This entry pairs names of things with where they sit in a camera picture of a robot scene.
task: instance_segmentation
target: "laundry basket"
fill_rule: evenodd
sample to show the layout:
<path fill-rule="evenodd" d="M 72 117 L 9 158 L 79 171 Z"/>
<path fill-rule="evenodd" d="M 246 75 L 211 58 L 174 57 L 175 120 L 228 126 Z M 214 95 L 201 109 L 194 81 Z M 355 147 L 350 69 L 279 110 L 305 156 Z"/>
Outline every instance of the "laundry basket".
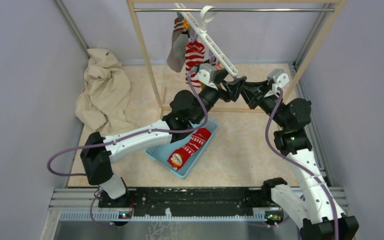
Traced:
<path fill-rule="evenodd" d="M 199 124 L 192 124 L 192 126 L 195 128 L 195 127 L 198 127 Z M 197 163 L 201 154 L 204 152 L 204 150 L 207 148 L 207 146 L 213 140 L 214 135 L 216 134 L 216 130 L 218 127 L 219 127 L 219 125 L 217 124 L 217 122 L 215 122 L 214 120 L 208 119 L 204 128 L 208 129 L 211 132 L 211 136 L 209 137 L 208 141 L 206 141 L 204 143 L 204 145 L 200 149 L 198 149 L 198 151 L 196 151 L 194 154 L 192 154 L 190 156 L 190 158 L 187 160 L 187 162 L 178 171 L 173 170 L 172 165 L 170 165 L 170 163 L 167 162 L 167 160 L 169 159 L 170 155 L 176 149 L 179 149 L 181 146 L 183 146 L 189 142 L 191 135 L 189 135 L 188 137 L 185 137 L 184 139 L 182 139 L 180 141 L 176 141 L 176 142 L 164 144 L 164 145 L 149 147 L 148 149 L 146 149 L 145 153 L 152 160 L 161 163 L 170 172 L 172 172 L 174 175 L 183 179 L 188 175 L 189 171 Z"/>

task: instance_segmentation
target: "white hanger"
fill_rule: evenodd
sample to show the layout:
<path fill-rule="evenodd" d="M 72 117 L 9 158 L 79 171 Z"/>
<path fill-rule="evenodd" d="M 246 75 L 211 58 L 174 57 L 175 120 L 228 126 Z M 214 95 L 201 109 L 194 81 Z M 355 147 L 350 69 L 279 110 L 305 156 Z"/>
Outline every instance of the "white hanger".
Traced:
<path fill-rule="evenodd" d="M 185 5 L 183 3 L 175 3 L 174 4 L 178 9 L 185 9 Z M 206 5 L 202 8 L 199 16 L 202 20 L 202 26 L 195 19 L 194 16 L 190 12 L 181 12 L 181 15 L 184 19 L 187 20 L 189 25 L 195 30 L 196 34 L 201 38 L 202 44 L 204 44 L 217 58 L 220 64 L 226 69 L 226 71 L 232 76 L 236 77 L 238 75 L 238 70 L 232 64 L 232 62 L 226 57 L 226 55 L 220 50 L 219 46 L 213 41 L 213 39 L 207 33 L 207 25 L 211 22 L 216 16 L 216 12 L 209 12 L 211 9 L 215 9 L 215 6 Z"/>

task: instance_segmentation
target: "beige cloth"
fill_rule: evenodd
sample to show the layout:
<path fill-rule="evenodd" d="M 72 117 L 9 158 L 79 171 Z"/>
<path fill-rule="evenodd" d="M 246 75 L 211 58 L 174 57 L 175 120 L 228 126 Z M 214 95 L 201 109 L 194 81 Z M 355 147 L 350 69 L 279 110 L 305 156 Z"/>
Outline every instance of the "beige cloth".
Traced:
<path fill-rule="evenodd" d="M 109 50 L 88 49 L 90 59 L 84 71 L 83 92 L 77 99 L 75 115 L 87 127 L 103 136 L 135 129 L 124 112 L 130 99 L 130 81 L 122 63 Z"/>

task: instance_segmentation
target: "beige floor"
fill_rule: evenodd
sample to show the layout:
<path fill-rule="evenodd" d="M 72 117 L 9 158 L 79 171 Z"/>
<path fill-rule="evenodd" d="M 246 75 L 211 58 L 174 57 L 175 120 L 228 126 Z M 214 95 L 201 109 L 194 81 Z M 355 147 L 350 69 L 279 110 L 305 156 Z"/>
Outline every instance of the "beige floor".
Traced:
<path fill-rule="evenodd" d="M 287 64 L 237 64 L 239 75 L 246 75 L 249 82 L 260 82 L 275 68 L 289 74 Z M 126 111 L 127 120 L 137 127 L 149 125 L 159 119 L 159 109 L 144 66 L 124 66 L 131 81 L 131 97 Z M 166 104 L 181 89 L 185 73 L 175 73 L 167 66 L 154 66 L 154 75 L 161 97 Z M 241 108 L 247 106 L 243 99 L 225 103 L 219 101 L 215 108 Z M 264 138 L 268 116 L 261 112 L 210 112 L 219 128 L 213 141 L 201 158 L 184 178 L 178 178 L 164 167 L 147 158 L 144 152 L 134 153 L 112 165 L 115 173 L 131 187 L 251 187 L 261 186 L 266 179 L 282 177 L 291 186 L 298 183 L 287 163 L 271 152 Z M 270 128 L 270 137 L 277 126 Z M 84 129 L 80 143 L 83 145 L 92 133 Z M 79 152 L 72 172 L 84 173 Z M 69 186 L 88 186 L 85 177 L 71 177 Z"/>

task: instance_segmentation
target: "wooden post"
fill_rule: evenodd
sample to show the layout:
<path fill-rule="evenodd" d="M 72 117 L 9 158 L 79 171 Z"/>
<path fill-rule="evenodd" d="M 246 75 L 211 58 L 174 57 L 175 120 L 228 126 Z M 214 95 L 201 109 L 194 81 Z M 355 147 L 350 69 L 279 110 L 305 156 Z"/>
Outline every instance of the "wooden post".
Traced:
<path fill-rule="evenodd" d="M 161 108 L 162 102 L 160 98 L 160 93 L 158 92 L 157 83 L 155 82 L 154 72 L 152 70 L 152 65 L 150 62 L 150 57 L 148 56 L 147 47 L 145 46 L 144 36 L 142 35 L 141 25 L 139 25 L 138 15 L 135 12 L 135 6 L 132 3 L 132 0 L 126 0 L 128 11 L 130 12 L 131 21 L 133 22 L 134 31 L 136 32 L 137 40 L 140 44 L 140 49 L 142 50 L 143 60 L 145 61 L 146 69 L 149 74 L 149 80 L 152 85 L 153 93 L 155 94 L 156 103 L 158 107 Z"/>
<path fill-rule="evenodd" d="M 317 36 L 315 37 L 314 42 L 311 44 L 311 47 L 308 50 L 308 53 L 305 55 L 304 60 L 302 61 L 301 65 L 298 68 L 298 71 L 293 77 L 293 80 L 289 83 L 289 88 L 287 89 L 284 95 L 284 99 L 286 102 L 289 100 L 289 97 L 291 96 L 292 92 L 295 90 L 295 87 L 297 86 L 298 81 L 300 81 L 304 72 L 306 71 L 311 61 L 313 60 L 314 56 L 316 55 L 320 45 L 322 45 L 323 40 L 325 39 L 332 25 L 334 24 L 337 16 L 341 12 L 345 3 L 347 3 L 347 0 L 341 0 L 341 2 L 335 5 L 334 7 L 335 11 L 330 13 L 326 21 L 324 22 L 323 26 L 321 27 L 320 31 L 318 32 Z"/>

